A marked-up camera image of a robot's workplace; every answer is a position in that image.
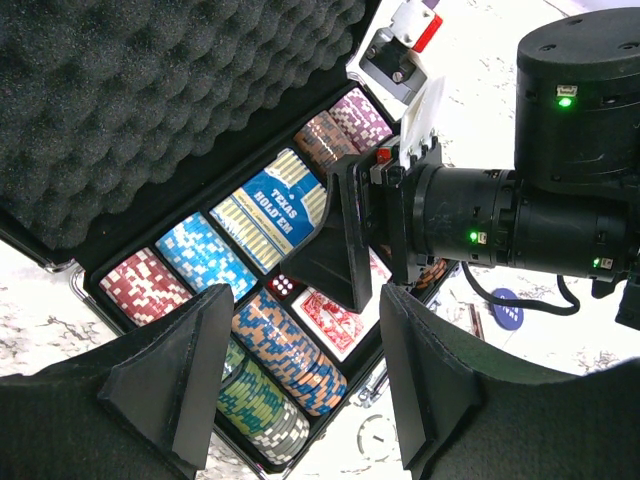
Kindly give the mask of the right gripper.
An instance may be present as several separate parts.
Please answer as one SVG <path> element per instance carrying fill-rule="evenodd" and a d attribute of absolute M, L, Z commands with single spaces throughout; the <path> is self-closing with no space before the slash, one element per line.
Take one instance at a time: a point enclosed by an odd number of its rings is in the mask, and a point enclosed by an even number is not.
<path fill-rule="evenodd" d="M 416 285 L 421 271 L 439 257 L 417 251 L 414 207 L 420 175 L 442 163 L 436 137 L 412 166 L 399 162 L 399 138 L 389 137 L 363 155 L 347 155 L 327 172 L 319 224 L 281 261 L 287 277 L 310 286 L 354 313 L 372 298 L 369 243 L 380 253 L 397 285 Z"/>

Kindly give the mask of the blue small blind button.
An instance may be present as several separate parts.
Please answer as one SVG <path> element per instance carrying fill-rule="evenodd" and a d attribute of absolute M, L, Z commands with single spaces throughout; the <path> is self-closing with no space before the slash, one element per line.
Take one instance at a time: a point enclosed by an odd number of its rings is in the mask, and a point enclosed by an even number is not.
<path fill-rule="evenodd" d="M 492 295 L 501 300 L 517 300 L 514 292 L 507 288 L 498 288 Z M 490 311 L 496 323 L 507 331 L 518 330 L 524 322 L 524 311 L 520 307 L 504 306 L 491 303 Z"/>

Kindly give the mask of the brown poker chip stack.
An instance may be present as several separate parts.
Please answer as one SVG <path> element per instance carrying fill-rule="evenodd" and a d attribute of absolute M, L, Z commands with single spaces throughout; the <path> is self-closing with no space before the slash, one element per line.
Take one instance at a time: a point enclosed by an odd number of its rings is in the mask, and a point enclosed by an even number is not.
<path fill-rule="evenodd" d="M 322 176 L 346 155 L 358 155 L 358 149 L 327 111 L 310 119 L 293 137 L 294 142 L 309 156 Z"/>

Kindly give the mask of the clear triangular card cutter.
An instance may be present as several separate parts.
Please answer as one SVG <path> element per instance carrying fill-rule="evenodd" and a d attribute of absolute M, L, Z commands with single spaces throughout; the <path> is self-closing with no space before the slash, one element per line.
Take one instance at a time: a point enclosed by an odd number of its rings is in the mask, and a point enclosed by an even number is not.
<path fill-rule="evenodd" d="M 470 316 L 470 325 L 472 334 L 479 338 L 480 340 L 485 340 L 484 330 L 482 319 L 480 316 L 480 311 L 476 308 L 474 304 L 468 304 L 468 311 Z"/>

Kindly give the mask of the red white poker chip stack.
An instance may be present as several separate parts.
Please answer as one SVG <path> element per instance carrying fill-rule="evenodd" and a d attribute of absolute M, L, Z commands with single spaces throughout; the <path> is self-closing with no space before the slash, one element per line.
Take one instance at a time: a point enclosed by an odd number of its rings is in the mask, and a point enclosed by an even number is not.
<path fill-rule="evenodd" d="M 192 298 L 150 248 L 121 262 L 99 285 L 136 326 L 158 320 Z"/>

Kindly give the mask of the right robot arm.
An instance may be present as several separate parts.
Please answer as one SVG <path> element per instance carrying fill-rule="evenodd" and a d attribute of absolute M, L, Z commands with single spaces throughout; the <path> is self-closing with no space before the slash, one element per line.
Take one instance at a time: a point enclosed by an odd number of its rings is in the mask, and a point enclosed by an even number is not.
<path fill-rule="evenodd" d="M 361 312 L 373 244 L 395 283 L 439 258 L 588 278 L 624 292 L 616 320 L 639 325 L 639 10 L 562 19 L 517 49 L 514 166 L 449 168 L 431 132 L 439 89 L 426 79 L 401 132 L 327 174 L 319 225 L 282 261 L 285 275 Z"/>

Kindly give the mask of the red playing card deck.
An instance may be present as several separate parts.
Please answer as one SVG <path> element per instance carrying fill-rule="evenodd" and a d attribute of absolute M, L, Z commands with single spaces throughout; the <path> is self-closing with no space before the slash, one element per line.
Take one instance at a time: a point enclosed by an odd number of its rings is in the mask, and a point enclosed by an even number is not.
<path fill-rule="evenodd" d="M 312 287 L 306 288 L 292 308 L 321 343 L 343 362 L 379 319 L 381 288 L 391 278 L 391 271 L 373 249 L 369 249 L 372 297 L 365 309 L 353 313 L 340 307 Z"/>

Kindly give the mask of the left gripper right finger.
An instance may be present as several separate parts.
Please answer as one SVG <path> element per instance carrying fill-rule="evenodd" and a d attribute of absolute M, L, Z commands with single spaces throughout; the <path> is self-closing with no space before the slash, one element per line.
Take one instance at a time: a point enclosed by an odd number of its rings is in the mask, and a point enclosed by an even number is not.
<path fill-rule="evenodd" d="M 639 363 L 586 376 L 508 354 L 394 285 L 380 325 L 403 466 L 415 479 L 635 479 Z"/>

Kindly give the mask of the light blue poker chip stack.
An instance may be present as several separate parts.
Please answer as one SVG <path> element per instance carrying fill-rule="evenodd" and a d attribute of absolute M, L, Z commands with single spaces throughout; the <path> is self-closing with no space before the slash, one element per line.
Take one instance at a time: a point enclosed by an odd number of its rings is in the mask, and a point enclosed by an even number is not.
<path fill-rule="evenodd" d="M 255 275 L 199 212 L 167 231 L 155 247 L 197 293 L 228 284 L 239 301 L 257 284 Z"/>

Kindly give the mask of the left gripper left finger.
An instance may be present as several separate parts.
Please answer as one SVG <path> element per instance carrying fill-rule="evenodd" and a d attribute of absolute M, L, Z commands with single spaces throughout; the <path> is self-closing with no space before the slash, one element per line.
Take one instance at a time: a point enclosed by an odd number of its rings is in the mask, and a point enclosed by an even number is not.
<path fill-rule="evenodd" d="M 191 479 L 206 466 L 233 298 L 215 285 L 165 317 L 1 380 L 5 479 Z"/>

